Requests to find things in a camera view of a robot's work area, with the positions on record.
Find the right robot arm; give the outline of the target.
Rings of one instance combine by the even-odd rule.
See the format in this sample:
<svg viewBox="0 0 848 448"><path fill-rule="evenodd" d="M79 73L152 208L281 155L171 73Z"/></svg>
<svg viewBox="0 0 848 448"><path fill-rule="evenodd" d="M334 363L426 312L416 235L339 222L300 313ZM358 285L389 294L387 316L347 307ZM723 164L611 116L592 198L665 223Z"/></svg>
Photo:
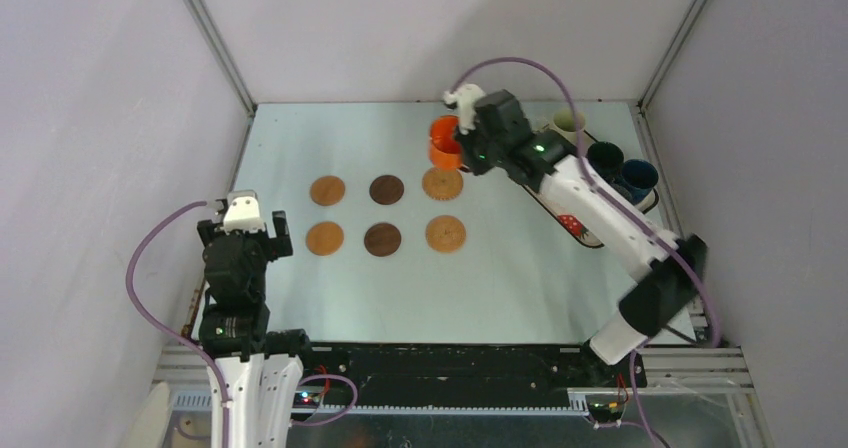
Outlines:
<svg viewBox="0 0 848 448"><path fill-rule="evenodd" d="M550 209L575 216L634 280L614 315L588 340L590 352L581 360L588 382L610 384L622 371L621 360L695 298L706 244L696 235L682 239L651 223L579 154L579 134L534 130L510 92L487 94L465 84L446 92L443 102L458 116L453 138L474 175L500 168Z"/></svg>

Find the dark wood coaster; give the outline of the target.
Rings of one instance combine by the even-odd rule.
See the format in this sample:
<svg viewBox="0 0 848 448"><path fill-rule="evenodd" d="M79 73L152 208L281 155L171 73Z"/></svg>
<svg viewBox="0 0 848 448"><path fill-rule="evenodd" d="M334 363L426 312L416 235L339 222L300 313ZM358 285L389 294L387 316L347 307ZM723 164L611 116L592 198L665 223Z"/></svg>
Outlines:
<svg viewBox="0 0 848 448"><path fill-rule="evenodd" d="M403 181L395 175L376 177L369 186L369 196L377 204L388 206L397 203L405 193Z"/></svg>
<svg viewBox="0 0 848 448"><path fill-rule="evenodd" d="M393 255L402 243L400 230L391 223L381 222L366 231L363 243L366 251L375 257Z"/></svg>

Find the orange mug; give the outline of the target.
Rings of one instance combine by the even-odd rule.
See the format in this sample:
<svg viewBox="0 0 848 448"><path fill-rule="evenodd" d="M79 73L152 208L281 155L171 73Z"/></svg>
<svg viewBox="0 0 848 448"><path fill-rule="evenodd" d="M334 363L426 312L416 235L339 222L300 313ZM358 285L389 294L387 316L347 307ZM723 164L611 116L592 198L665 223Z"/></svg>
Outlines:
<svg viewBox="0 0 848 448"><path fill-rule="evenodd" d="M458 170L462 166L461 146L454 139L459 118L454 115L435 119L429 129L428 157L432 165L442 170Z"/></svg>

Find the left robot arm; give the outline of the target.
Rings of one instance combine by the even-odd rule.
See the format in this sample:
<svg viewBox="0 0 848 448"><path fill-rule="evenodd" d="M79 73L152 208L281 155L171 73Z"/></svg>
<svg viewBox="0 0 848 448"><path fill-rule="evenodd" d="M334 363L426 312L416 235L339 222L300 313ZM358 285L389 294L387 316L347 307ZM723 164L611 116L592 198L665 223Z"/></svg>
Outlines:
<svg viewBox="0 0 848 448"><path fill-rule="evenodd" d="M272 223L273 235L264 227L198 225L208 284L199 341L211 361L214 447L284 446L297 385L316 371L304 330L268 328L267 268L293 253L285 212L273 212Z"/></svg>

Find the patterned light wood coaster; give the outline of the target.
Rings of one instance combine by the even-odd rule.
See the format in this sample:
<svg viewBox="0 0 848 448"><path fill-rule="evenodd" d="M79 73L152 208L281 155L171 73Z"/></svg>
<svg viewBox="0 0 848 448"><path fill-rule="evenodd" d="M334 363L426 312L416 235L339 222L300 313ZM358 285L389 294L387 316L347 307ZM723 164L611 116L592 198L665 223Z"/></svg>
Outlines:
<svg viewBox="0 0 848 448"><path fill-rule="evenodd" d="M456 252L464 245L467 232L458 218L440 215L427 224L425 238L431 249L447 254Z"/></svg>

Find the scalloped light wood coaster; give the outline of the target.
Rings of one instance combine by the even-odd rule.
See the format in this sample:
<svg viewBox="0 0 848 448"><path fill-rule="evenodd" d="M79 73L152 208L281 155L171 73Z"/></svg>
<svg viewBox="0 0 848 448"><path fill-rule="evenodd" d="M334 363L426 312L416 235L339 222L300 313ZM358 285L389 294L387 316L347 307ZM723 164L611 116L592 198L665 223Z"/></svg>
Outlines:
<svg viewBox="0 0 848 448"><path fill-rule="evenodd" d="M422 176L421 185L429 198L436 201L449 201L461 194L464 181L457 170L431 168Z"/></svg>

